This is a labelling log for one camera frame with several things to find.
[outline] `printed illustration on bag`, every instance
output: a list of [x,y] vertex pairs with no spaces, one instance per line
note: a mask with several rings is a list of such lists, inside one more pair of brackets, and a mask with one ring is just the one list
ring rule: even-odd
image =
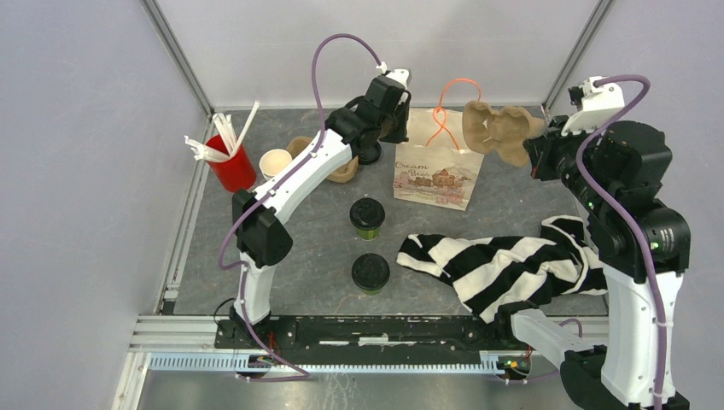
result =
[[449,203],[464,208],[465,193],[475,186],[476,174],[462,167],[445,167],[430,173],[429,167],[407,166],[398,161],[395,168],[395,189],[410,191],[421,199],[434,199],[440,205]]

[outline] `metal corner post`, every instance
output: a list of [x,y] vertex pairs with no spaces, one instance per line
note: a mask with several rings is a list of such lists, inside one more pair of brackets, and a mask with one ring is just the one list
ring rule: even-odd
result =
[[593,8],[591,16],[588,17],[586,25],[583,27],[583,30],[581,30],[581,35],[579,35],[578,39],[575,41],[573,49],[570,51],[566,62],[561,68],[561,71],[558,73],[556,80],[553,82],[553,87],[550,91],[548,91],[548,96],[543,102],[544,109],[550,109],[558,99],[558,96],[565,88],[570,75],[573,73],[573,70],[575,70],[579,61],[586,53],[588,45],[590,45],[593,36],[595,36],[598,28],[601,26],[601,23],[609,13],[614,2],[615,0],[598,0],[596,3],[596,7]]
[[173,35],[173,31],[168,25],[168,21],[166,20],[166,17],[164,17],[163,12],[161,11],[161,7],[156,2],[156,0],[140,1],[143,5],[143,8],[146,9],[146,12],[151,19],[151,22],[154,23],[156,31],[159,33],[161,40],[163,40],[163,44],[168,49],[169,54],[171,54],[171,58],[176,62],[176,66],[181,72],[181,75],[184,77],[186,84],[189,85],[191,93],[194,95],[196,102],[201,107],[201,110],[206,113],[206,115],[211,116],[214,112],[213,106],[211,105],[211,102],[209,102],[206,93],[201,87],[199,79],[194,74],[194,70],[191,69],[191,65],[186,59],[184,51],[181,50],[181,46],[178,44],[176,36]]

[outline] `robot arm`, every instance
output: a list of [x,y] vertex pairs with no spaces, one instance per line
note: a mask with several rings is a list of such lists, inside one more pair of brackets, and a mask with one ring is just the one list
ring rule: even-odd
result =
[[251,325],[269,316],[274,271],[294,243],[283,224],[301,201],[332,171],[378,144],[377,141],[406,141],[410,80],[407,70],[377,76],[364,96],[330,114],[324,137],[318,133],[280,174],[254,192],[240,190],[234,194],[234,220],[257,202],[263,202],[236,232],[241,260],[247,262],[250,271],[245,295],[241,295],[240,289],[234,302],[234,319],[242,320],[242,301]]
[[[656,306],[646,277],[641,248],[631,229],[581,176],[578,147],[590,132],[623,107],[618,85],[594,85],[586,79],[569,90],[579,112],[556,117],[538,138],[524,143],[535,179],[560,179],[585,207],[588,230],[598,246],[609,289],[608,347],[583,343],[538,310],[510,317],[513,335],[539,350],[561,370],[571,399],[585,409],[648,408],[653,405],[657,370],[658,326],[671,326],[676,295],[688,268],[691,234],[686,221],[655,196],[671,161],[662,132],[633,121],[609,126],[583,161],[594,179],[636,220],[648,238],[656,277],[669,323],[656,322]],[[667,332],[666,368],[661,393],[664,408],[689,408],[674,388],[669,367],[671,331]]]

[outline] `container with black lid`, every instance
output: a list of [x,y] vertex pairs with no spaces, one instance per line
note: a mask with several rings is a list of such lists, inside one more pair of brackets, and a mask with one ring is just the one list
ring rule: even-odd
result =
[[384,222],[384,208],[372,198],[362,198],[349,209],[349,219],[357,228],[357,234],[365,241],[371,241],[380,234]]
[[389,280],[389,265],[378,254],[364,254],[352,264],[352,280],[367,295],[376,295]]

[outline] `black cable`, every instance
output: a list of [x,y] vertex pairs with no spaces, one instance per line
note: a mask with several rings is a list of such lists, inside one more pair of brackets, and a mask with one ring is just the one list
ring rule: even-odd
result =
[[216,313],[219,312],[219,309],[221,309],[226,303],[229,303],[233,300],[236,300],[235,297],[230,297],[229,299],[226,299],[225,301],[221,302],[217,307],[216,310],[213,311],[213,322],[216,324],[216,326],[221,326],[219,322],[216,320]]

